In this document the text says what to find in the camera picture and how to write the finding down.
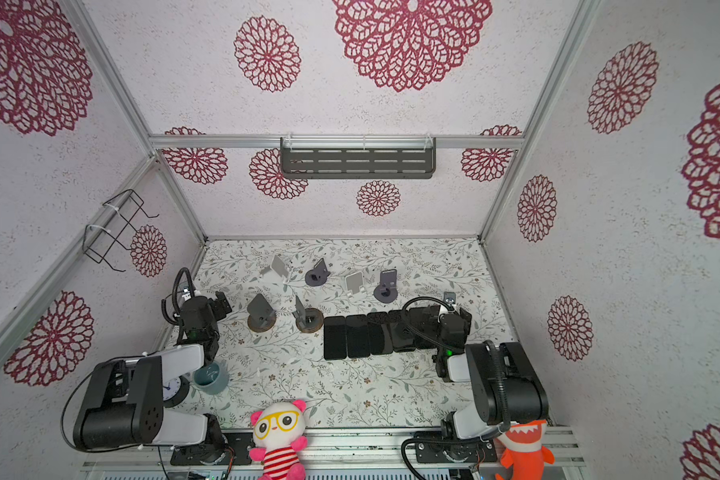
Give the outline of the black phone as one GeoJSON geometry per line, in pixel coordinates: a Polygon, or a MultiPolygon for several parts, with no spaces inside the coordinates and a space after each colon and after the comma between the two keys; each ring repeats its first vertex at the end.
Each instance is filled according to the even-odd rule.
{"type": "Polygon", "coordinates": [[[346,349],[352,359],[370,356],[369,324],[365,315],[346,317],[346,349]]]}
{"type": "MultiPolygon", "coordinates": [[[[408,310],[408,318],[410,323],[420,332],[424,333],[428,338],[436,338],[437,333],[427,333],[425,331],[425,307],[413,307],[408,310]]],[[[417,349],[433,349],[436,345],[426,338],[418,334],[415,335],[415,346],[417,349]]]]}
{"type": "Polygon", "coordinates": [[[393,351],[396,353],[415,351],[415,335],[402,320],[401,311],[390,310],[387,313],[387,320],[393,351]]]}
{"type": "Polygon", "coordinates": [[[368,338],[371,355],[389,355],[394,351],[387,312],[370,312],[367,315],[368,338]]]}

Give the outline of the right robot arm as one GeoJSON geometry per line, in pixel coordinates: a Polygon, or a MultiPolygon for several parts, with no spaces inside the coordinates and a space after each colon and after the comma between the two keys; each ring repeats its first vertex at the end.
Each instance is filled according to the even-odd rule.
{"type": "Polygon", "coordinates": [[[405,461],[411,451],[422,464],[494,461],[496,446],[503,448],[499,461],[505,468],[526,454],[554,461],[542,443],[548,397],[520,343],[470,343],[471,314],[445,301],[425,307],[406,304],[401,319],[417,340],[436,349],[438,377],[467,384],[472,392],[465,407],[446,415],[438,433],[416,433],[403,443],[405,461]]]}

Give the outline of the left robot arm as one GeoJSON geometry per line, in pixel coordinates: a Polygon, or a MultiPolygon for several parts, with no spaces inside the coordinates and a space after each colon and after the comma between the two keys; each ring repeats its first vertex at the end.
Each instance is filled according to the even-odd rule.
{"type": "Polygon", "coordinates": [[[84,453],[171,447],[178,465],[213,465],[231,457],[214,415],[176,408],[190,386],[219,385],[218,323],[231,310],[221,291],[213,297],[192,294],[175,304],[180,333],[174,347],[99,363],[66,442],[84,453]]]}

